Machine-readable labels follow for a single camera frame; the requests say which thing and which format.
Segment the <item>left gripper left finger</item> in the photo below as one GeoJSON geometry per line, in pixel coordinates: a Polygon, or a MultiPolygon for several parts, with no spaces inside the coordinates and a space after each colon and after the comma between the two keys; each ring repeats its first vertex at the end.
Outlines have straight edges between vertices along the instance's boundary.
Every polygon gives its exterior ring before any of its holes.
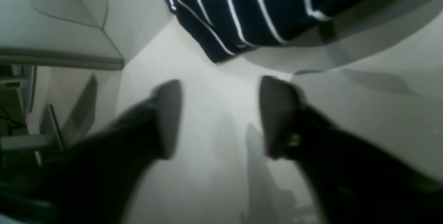
{"type": "Polygon", "coordinates": [[[119,224],[145,170],[173,157],[182,105],[179,80],[158,85],[45,165],[29,186],[1,190],[1,214],[27,224],[119,224]]]}

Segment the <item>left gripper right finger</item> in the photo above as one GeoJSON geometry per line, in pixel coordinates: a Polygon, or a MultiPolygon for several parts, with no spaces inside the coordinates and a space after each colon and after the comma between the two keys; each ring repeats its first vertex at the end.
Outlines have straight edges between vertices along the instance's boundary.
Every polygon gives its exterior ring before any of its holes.
{"type": "Polygon", "coordinates": [[[442,182],[335,125],[294,84],[263,76],[265,152],[301,167],[329,224],[441,224],[442,182]]]}

